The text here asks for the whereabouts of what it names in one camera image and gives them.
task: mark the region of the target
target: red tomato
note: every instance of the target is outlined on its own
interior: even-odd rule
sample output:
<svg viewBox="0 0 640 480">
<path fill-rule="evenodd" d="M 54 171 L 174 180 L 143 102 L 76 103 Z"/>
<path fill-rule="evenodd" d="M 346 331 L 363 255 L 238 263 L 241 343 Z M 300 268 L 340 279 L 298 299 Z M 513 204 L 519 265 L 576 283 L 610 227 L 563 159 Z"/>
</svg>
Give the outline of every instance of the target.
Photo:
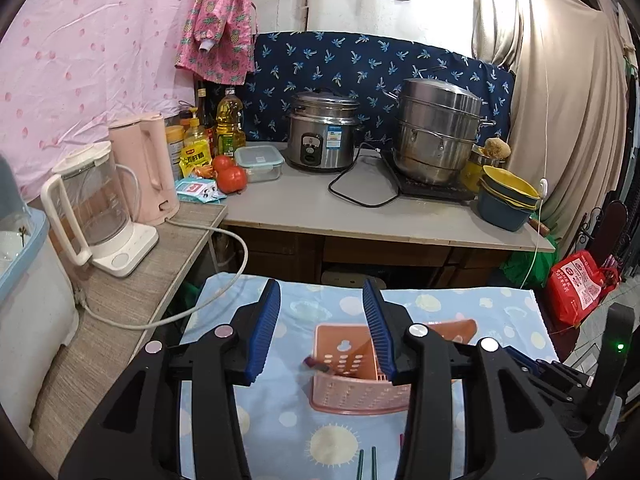
<svg viewBox="0 0 640 480">
<path fill-rule="evenodd" d="M 212 165 L 214 170 L 220 172 L 222 170 L 226 170 L 226 168 L 231 168 L 235 165 L 235 163 L 234 160 L 229 156 L 218 155 L 213 159 Z"/>
<path fill-rule="evenodd" d="M 246 173 L 239 166 L 232 166 L 218 172 L 218 188 L 223 193 L 233 193 L 246 187 Z"/>
</svg>

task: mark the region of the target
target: yellow bowl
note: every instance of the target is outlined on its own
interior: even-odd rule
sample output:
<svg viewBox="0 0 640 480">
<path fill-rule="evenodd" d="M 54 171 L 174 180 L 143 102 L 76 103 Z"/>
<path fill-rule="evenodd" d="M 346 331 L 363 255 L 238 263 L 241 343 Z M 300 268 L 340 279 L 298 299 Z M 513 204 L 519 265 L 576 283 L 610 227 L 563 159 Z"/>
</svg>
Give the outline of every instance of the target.
<svg viewBox="0 0 640 480">
<path fill-rule="evenodd" d="M 522 202 L 518 202 L 517 200 L 513 200 L 511 198 L 509 198 L 508 196 L 504 196 L 501 193 L 498 193 L 495 189 L 493 189 L 492 187 L 489 187 L 486 182 L 484 181 L 484 179 L 480 179 L 479 181 L 480 186 L 482 186 L 484 188 L 484 190 L 487 193 L 492 194 L 493 196 L 499 198 L 500 200 L 502 200 L 503 202 L 506 202 L 507 204 L 513 206 L 513 207 L 517 207 L 518 209 L 527 209 L 529 211 L 535 211 L 537 209 L 536 206 L 530 206 L 527 204 L 523 204 Z"/>
<path fill-rule="evenodd" d="M 486 176 L 501 186 L 507 187 L 524 196 L 528 196 L 533 200 L 540 199 L 540 195 L 529 182 L 522 180 L 519 176 L 511 173 L 511 171 L 503 170 L 502 168 L 494 168 L 493 166 L 483 166 L 482 169 Z"/>
</svg>

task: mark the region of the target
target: storage basket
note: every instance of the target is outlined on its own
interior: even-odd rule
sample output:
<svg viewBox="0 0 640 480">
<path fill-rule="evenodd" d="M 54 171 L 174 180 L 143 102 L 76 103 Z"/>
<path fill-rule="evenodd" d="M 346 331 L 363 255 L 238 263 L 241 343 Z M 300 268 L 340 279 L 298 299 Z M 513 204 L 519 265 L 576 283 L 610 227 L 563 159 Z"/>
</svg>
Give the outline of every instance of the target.
<svg viewBox="0 0 640 480">
<path fill-rule="evenodd" d="M 468 343 L 478 329 L 472 319 L 429 326 L 445 339 L 461 343 Z M 313 409 L 340 415 L 383 415 L 408 409 L 411 386 L 393 386 L 386 380 L 367 325 L 319 324 L 313 358 L 335 372 L 316 372 L 310 398 Z"/>
</svg>

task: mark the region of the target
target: red plastic bag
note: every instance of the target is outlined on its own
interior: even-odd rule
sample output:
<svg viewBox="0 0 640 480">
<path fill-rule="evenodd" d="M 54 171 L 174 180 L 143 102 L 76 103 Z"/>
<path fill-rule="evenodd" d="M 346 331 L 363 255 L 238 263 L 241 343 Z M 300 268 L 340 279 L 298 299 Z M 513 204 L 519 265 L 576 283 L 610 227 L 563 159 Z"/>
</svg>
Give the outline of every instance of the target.
<svg viewBox="0 0 640 480">
<path fill-rule="evenodd" d="M 581 250 L 552 267 L 546 293 L 556 317 L 578 326 L 619 280 L 616 269 L 599 269 L 589 251 Z"/>
</svg>

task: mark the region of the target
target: white string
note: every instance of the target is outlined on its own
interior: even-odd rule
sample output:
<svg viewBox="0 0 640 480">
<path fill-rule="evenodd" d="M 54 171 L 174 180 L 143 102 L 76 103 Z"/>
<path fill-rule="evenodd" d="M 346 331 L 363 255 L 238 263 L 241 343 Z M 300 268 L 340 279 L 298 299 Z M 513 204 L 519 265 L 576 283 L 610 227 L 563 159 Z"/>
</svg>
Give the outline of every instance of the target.
<svg viewBox="0 0 640 480">
<path fill-rule="evenodd" d="M 548 79 L 548 72 L 546 71 L 545 42 L 542 37 L 542 28 L 540 26 L 538 26 L 538 34 L 540 35 L 540 52 L 542 53 L 542 59 L 544 59 L 545 61 L 546 109 L 545 109 L 545 165 L 543 169 L 543 178 L 546 180 L 546 157 L 547 157 L 547 150 L 548 150 L 547 128 L 548 128 L 548 122 L 549 122 L 549 79 Z M 533 270 L 533 265 L 536 263 L 536 257 L 538 256 L 538 247 L 540 243 L 540 224 L 542 224 L 542 205 L 545 202 L 545 198 L 546 197 L 542 197 L 542 199 L 540 200 L 540 208 L 538 209 L 538 235 L 536 236 L 536 250 L 533 253 L 533 259 L 531 261 L 531 265 L 524 277 L 524 280 L 522 280 L 522 284 L 520 285 L 520 288 L 523 288 L 524 284 L 527 283 L 527 280 L 529 279 L 529 275 Z"/>
<path fill-rule="evenodd" d="M 167 220 L 167 223 L 171 224 L 171 225 L 176 225 L 176 226 L 180 226 L 180 227 L 187 227 L 187 228 L 192 228 L 192 229 L 203 229 L 205 231 L 211 231 L 214 233 L 221 233 L 227 236 L 231 236 L 232 238 L 235 238 L 236 240 L 238 240 L 240 242 L 240 244 L 242 245 L 242 252 L 244 253 L 244 256 L 242 258 L 242 265 L 240 266 L 240 269 L 238 270 L 238 272 L 236 272 L 236 275 L 234 277 L 232 277 L 225 286 L 223 286 L 222 288 L 219 288 L 209 299 L 207 299 L 207 301 L 202 302 L 201 304 L 198 304 L 196 306 L 194 306 L 193 308 L 190 308 L 189 310 L 185 310 L 184 312 L 181 312 L 180 314 L 176 314 L 175 316 L 170 316 L 167 317 L 165 319 L 161 319 L 160 321 L 156 321 L 153 323 L 147 323 L 145 325 L 130 325 L 130 324 L 126 324 L 126 323 L 120 323 L 117 321 L 114 321 L 113 319 L 108 319 L 106 317 L 102 317 L 99 316 L 98 314 L 96 314 L 95 312 L 93 312 L 89 306 L 86 303 L 86 299 L 84 297 L 79 298 L 79 303 L 82 305 L 82 307 L 86 310 L 87 314 L 91 317 L 93 317 L 94 319 L 97 319 L 98 321 L 101 321 L 103 323 L 106 323 L 107 325 L 110 326 L 114 326 L 116 328 L 121 328 L 123 330 L 137 330 L 137 331 L 143 331 L 143 330 L 151 330 L 153 328 L 157 328 L 159 326 L 162 325 L 166 325 L 169 323 L 172 323 L 174 321 L 178 321 L 179 319 L 182 319 L 183 317 L 187 317 L 190 316 L 191 314 L 193 314 L 194 312 L 200 310 L 201 308 L 207 306 L 208 304 L 213 303 L 213 301 L 215 301 L 217 298 L 219 298 L 220 296 L 222 296 L 226 291 L 228 291 L 231 286 L 238 280 L 238 278 L 240 278 L 240 276 L 242 276 L 242 273 L 244 272 L 244 268 L 246 267 L 246 263 L 248 260 L 248 255 L 249 255 L 249 249 L 246 246 L 246 243 L 244 242 L 244 240 L 242 240 L 241 237 L 239 237 L 236 233 L 233 233 L 231 231 L 227 231 L 225 229 L 219 229 L 217 227 L 208 227 L 208 226 L 204 226 L 204 225 L 197 225 L 197 224 L 189 224 L 189 223 L 185 223 L 185 222 L 175 222 L 173 220 Z"/>
</svg>

